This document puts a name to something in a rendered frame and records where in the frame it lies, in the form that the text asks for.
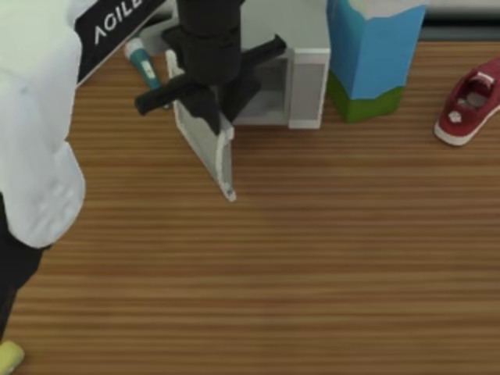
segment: black object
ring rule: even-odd
[[[10,234],[0,194],[0,340],[17,292],[37,272],[44,250],[48,248],[31,248]]]
[[[135,100],[141,115],[180,100],[193,117],[201,117],[215,134],[222,112],[233,121],[260,91],[254,69],[282,55],[279,36],[241,50],[241,5],[245,0],[177,0],[179,26],[162,37],[177,55],[185,74]]]
[[[78,82],[98,68],[164,2],[98,0],[75,25],[83,49]]]

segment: teal marker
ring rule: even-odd
[[[125,56],[139,71],[151,90],[162,86],[151,63],[151,58],[139,37],[130,39],[125,45]]]

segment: white sleeve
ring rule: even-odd
[[[58,241],[84,201],[66,138],[81,57],[74,21],[94,2],[0,0],[0,192],[10,232],[33,248]]]

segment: red shoe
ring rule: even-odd
[[[463,146],[500,110],[500,58],[473,69],[457,83],[436,123],[443,142]]]

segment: wooden surface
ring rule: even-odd
[[[499,49],[421,45],[388,118],[238,128],[233,205],[118,54],[78,92],[87,201],[16,305],[19,375],[499,374],[500,119],[432,133]]]

